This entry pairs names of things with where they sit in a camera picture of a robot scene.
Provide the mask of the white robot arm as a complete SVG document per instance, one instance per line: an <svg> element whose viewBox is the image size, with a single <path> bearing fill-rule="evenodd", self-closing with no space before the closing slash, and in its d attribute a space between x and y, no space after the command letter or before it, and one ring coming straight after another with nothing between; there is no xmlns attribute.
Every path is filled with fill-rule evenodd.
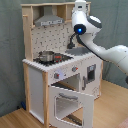
<svg viewBox="0 0 128 128"><path fill-rule="evenodd" d="M102 23L97 17L87 15L85 0L75 1L72 10L72 27L78 42L100 59L115 64L127 75L126 82L128 83L128 47L118 45L105 49L93 43L97 33L102 29Z"/></svg>

